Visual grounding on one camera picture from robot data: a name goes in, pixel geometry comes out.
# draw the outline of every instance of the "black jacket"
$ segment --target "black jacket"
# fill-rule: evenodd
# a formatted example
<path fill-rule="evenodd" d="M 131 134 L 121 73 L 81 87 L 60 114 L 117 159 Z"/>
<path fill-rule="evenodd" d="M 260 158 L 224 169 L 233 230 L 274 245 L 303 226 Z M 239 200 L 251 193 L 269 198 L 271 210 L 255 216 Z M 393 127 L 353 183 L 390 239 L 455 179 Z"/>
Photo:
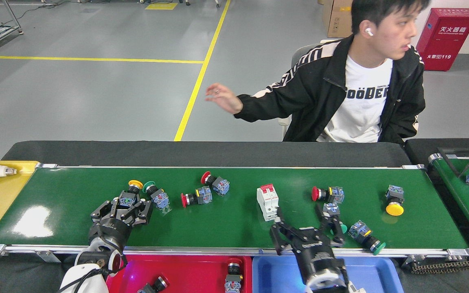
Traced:
<path fill-rule="evenodd" d="M 254 122 L 292 114 L 283 141 L 316 141 L 346 97 L 345 65 L 353 39 L 316 46 L 279 83 L 254 96 L 239 95 L 243 108 L 234 116 Z M 423 72 L 423 61 L 412 47 L 393 62 L 379 141 L 402 144 L 402 138 L 417 134 L 417 115 L 425 108 Z"/>

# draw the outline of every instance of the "red fire extinguisher box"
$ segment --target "red fire extinguisher box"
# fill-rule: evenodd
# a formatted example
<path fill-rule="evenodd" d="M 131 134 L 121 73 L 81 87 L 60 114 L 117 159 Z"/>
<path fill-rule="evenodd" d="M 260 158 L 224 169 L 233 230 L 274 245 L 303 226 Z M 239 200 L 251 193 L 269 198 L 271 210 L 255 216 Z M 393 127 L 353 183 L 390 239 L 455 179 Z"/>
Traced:
<path fill-rule="evenodd" d="M 469 8 L 432 8 L 416 49 L 425 70 L 448 71 L 469 34 Z"/>

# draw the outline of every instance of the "plastic bin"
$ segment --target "plastic bin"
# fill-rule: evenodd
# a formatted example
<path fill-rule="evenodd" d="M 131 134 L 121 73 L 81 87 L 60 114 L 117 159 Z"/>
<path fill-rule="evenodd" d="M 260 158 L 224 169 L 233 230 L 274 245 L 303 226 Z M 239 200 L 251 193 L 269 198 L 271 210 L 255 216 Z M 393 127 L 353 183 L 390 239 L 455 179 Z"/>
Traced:
<path fill-rule="evenodd" d="M 127 256 L 128 265 L 115 277 L 108 278 L 110 293 L 137 293 L 147 283 L 153 285 L 163 276 L 169 286 L 163 293 L 225 292 L 229 259 L 242 261 L 241 293 L 252 292 L 250 256 Z"/>
<path fill-rule="evenodd" d="M 345 257 L 348 279 L 368 293 L 404 293 L 389 258 Z M 295 256 L 255 256 L 254 293 L 304 293 L 305 285 Z"/>

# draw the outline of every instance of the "blue bin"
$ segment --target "blue bin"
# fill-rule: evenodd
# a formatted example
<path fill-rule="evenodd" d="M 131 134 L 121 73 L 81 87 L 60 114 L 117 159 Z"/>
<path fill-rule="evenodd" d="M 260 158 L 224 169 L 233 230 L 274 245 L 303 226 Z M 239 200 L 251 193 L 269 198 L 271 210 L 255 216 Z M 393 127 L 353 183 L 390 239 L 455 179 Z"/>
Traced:
<path fill-rule="evenodd" d="M 348 278 L 367 293 L 404 293 L 389 258 L 345 257 Z M 255 256 L 253 293 L 304 293 L 295 256 Z"/>

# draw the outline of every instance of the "cardboard box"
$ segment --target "cardboard box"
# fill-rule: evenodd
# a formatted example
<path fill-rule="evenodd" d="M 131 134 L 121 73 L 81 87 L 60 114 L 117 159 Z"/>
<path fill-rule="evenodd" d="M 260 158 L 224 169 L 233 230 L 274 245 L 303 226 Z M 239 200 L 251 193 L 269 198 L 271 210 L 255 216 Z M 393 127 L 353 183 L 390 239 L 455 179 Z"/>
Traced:
<path fill-rule="evenodd" d="M 324 0 L 323 25 L 327 37 L 348 37 L 352 34 L 352 0 Z"/>

